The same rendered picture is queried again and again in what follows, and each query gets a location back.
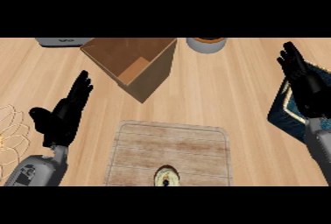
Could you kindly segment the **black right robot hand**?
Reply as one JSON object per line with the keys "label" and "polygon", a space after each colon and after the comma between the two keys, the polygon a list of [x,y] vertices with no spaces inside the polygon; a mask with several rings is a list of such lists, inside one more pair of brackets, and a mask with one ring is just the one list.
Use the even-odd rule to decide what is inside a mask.
{"label": "black right robot hand", "polygon": [[291,41],[283,43],[283,50],[276,61],[292,89],[294,102],[304,117],[331,118],[331,87],[304,61]]}

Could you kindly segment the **grey round pot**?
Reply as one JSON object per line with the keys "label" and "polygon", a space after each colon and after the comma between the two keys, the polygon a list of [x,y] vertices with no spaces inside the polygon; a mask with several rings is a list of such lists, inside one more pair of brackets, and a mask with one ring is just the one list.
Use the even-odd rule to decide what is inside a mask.
{"label": "grey round pot", "polygon": [[186,44],[190,49],[198,53],[217,53],[226,43],[226,38],[218,39],[198,39],[198,38],[186,38]]}

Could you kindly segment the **pale wooden cutting board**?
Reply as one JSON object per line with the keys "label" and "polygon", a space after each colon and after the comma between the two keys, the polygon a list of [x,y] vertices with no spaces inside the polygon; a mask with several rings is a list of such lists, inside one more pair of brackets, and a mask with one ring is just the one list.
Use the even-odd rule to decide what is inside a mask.
{"label": "pale wooden cutting board", "polygon": [[220,127],[127,120],[118,124],[105,186],[150,186],[171,166],[181,186],[233,184],[230,142]]}

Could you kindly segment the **brown open box basket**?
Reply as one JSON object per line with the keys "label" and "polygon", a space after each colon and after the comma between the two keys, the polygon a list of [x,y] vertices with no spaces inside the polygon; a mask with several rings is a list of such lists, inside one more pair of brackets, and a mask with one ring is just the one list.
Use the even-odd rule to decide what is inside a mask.
{"label": "brown open box basket", "polygon": [[175,38],[93,38],[79,50],[143,103],[170,76],[175,44]]}

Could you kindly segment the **grey flat appliance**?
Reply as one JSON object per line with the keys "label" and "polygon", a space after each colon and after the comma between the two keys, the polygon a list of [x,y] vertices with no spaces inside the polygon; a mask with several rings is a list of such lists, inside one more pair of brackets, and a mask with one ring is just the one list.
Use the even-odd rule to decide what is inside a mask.
{"label": "grey flat appliance", "polygon": [[90,38],[35,38],[42,47],[76,47],[82,46]]}

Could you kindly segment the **dark blue gold-trimmed placemat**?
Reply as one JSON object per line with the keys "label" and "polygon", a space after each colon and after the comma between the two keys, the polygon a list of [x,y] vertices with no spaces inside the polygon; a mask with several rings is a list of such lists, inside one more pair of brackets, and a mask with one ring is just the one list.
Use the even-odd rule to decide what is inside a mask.
{"label": "dark blue gold-trimmed placemat", "polygon": [[[320,76],[326,86],[331,88],[331,70],[320,67],[317,64],[305,62],[307,67]],[[295,140],[304,141],[305,135],[305,118],[300,114],[295,99],[292,97],[292,90],[288,81],[283,80],[273,104],[267,113],[269,123],[280,129]]]}

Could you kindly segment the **cream frosted cupcake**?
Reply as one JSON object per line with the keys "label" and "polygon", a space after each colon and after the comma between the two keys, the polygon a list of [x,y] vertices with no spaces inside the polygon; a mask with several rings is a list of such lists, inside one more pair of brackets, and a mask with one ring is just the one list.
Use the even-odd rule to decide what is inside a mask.
{"label": "cream frosted cupcake", "polygon": [[172,166],[165,164],[155,172],[153,175],[153,185],[155,186],[178,186],[180,185],[180,175]]}

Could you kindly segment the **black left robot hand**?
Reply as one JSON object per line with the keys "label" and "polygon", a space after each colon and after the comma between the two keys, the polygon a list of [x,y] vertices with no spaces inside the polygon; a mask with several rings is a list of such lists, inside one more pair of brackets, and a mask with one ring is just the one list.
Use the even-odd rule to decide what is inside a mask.
{"label": "black left robot hand", "polygon": [[88,72],[82,70],[68,95],[59,100],[53,111],[40,107],[29,109],[28,114],[34,120],[35,131],[44,135],[44,147],[71,145],[78,132],[81,114],[91,90]]}

